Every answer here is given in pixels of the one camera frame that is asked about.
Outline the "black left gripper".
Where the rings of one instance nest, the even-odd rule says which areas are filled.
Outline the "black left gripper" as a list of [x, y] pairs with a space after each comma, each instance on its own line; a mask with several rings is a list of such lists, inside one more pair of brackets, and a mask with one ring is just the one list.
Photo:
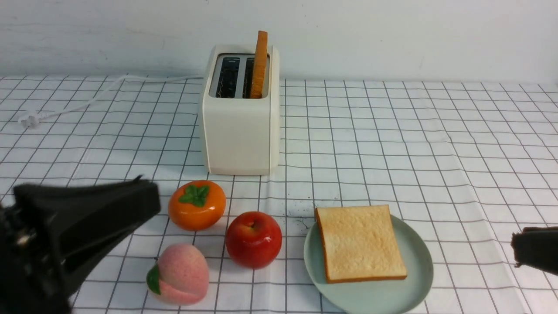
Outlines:
[[69, 298], [120, 242], [161, 211], [136, 177], [92, 186], [22, 184], [1, 209], [1, 312], [70, 314]]

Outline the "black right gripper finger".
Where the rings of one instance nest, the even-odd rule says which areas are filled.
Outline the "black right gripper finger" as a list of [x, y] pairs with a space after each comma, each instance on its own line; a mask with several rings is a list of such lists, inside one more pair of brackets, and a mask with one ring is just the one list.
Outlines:
[[515, 267], [529, 266], [558, 274], [558, 227], [524, 227], [511, 236]]

